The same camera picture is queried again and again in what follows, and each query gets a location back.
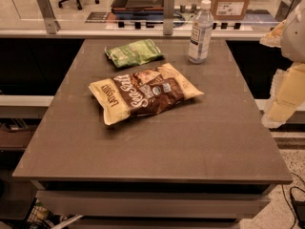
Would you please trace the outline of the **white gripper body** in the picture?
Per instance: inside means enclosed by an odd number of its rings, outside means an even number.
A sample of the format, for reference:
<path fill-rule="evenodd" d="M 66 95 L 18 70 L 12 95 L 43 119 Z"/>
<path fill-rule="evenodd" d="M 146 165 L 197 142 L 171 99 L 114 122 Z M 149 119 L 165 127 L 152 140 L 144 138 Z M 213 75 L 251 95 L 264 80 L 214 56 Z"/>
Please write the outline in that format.
<path fill-rule="evenodd" d="M 305 0 L 288 15 L 281 36 L 281 52 L 294 62 L 305 62 Z"/>

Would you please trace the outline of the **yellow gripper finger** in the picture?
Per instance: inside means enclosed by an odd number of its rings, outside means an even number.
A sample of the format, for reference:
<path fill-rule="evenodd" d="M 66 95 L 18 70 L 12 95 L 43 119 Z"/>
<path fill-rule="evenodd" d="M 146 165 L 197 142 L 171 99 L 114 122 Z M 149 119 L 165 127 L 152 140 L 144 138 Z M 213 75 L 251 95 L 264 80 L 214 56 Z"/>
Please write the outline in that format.
<path fill-rule="evenodd" d="M 277 26 L 275 26 L 271 31 L 265 34 L 259 41 L 263 46 L 271 48 L 280 48 L 281 47 L 281 36 L 284 31 L 286 21 L 283 20 Z"/>
<path fill-rule="evenodd" d="M 305 64 L 293 63 L 286 71 L 277 69 L 261 119 L 263 126 L 271 129 L 280 127 L 304 102 Z"/>

